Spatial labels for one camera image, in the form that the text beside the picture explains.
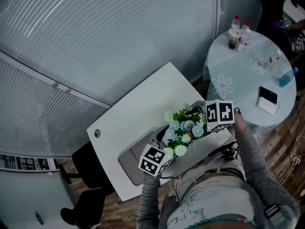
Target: wooden floor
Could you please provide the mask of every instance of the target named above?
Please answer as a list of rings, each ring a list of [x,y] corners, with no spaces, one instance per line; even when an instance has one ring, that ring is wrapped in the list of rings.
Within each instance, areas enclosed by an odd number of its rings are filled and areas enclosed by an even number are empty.
[[[199,93],[205,92],[205,88],[195,87]],[[275,129],[266,134],[255,134],[257,142],[260,144],[265,160],[279,183],[282,183],[292,170],[291,160],[295,157],[294,144],[295,138],[299,135],[305,137],[305,96],[295,104],[291,114]],[[305,154],[305,138],[300,138],[295,146],[298,155]],[[296,200],[303,189],[305,189],[305,155],[302,164],[295,168],[288,179],[284,182],[283,187]],[[76,172],[71,159],[60,160],[67,172]],[[75,199],[80,194],[88,190],[81,179],[72,179],[70,185]],[[165,190],[169,189],[170,194],[174,194],[172,182],[164,184],[159,189],[159,208],[165,196]],[[122,202],[119,196],[114,192],[107,196],[104,204],[103,215],[101,218],[102,225],[100,228],[105,229],[133,229],[137,215],[139,197]]]

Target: person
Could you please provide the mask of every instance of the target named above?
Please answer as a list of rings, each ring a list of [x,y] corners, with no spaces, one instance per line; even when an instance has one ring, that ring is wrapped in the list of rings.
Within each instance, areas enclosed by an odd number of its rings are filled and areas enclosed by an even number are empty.
[[[243,117],[235,112],[235,138],[240,158],[220,155],[183,174],[178,199],[164,200],[158,214],[159,177],[145,174],[138,229],[294,229],[298,203],[268,170]]]

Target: necklace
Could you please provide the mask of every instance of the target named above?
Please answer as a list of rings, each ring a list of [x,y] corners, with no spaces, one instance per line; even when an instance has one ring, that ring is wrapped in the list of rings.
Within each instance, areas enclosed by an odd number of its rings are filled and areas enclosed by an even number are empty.
[[[214,217],[214,218],[210,218],[210,219],[203,219],[201,221],[199,221],[198,223],[195,223],[193,225],[190,225],[189,227],[186,227],[185,229],[193,229],[195,227],[207,224],[209,222],[214,222],[214,221],[220,221],[220,220],[238,220],[238,221],[243,221],[244,223],[248,223],[251,222],[252,225],[254,225],[255,227],[257,227],[256,223],[254,222],[254,220],[252,221],[248,221],[247,219],[240,219],[237,217],[232,217],[232,216],[228,216],[228,217]]]

